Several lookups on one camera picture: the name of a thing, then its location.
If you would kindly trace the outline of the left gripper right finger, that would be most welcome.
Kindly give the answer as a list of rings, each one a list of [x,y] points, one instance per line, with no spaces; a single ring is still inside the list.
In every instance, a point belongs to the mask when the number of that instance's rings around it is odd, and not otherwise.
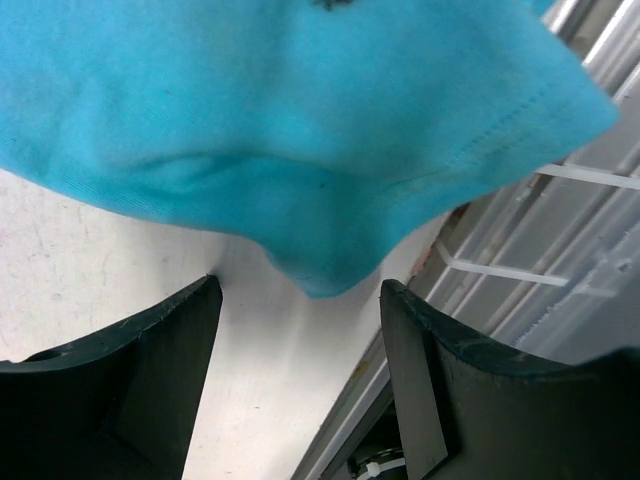
[[[412,479],[635,479],[639,352],[568,366],[382,284],[381,325]]]

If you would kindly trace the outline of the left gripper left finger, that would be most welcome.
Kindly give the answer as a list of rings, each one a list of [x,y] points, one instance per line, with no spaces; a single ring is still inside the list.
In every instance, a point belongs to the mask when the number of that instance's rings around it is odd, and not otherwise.
[[[1,365],[5,479],[183,475],[223,294],[205,276],[74,341]]]

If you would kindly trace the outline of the cyan t shirt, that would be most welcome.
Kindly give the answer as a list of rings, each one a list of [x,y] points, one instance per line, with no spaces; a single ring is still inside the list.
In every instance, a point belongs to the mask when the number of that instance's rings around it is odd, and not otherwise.
[[[610,129],[545,1],[5,1],[1,166],[339,295]]]

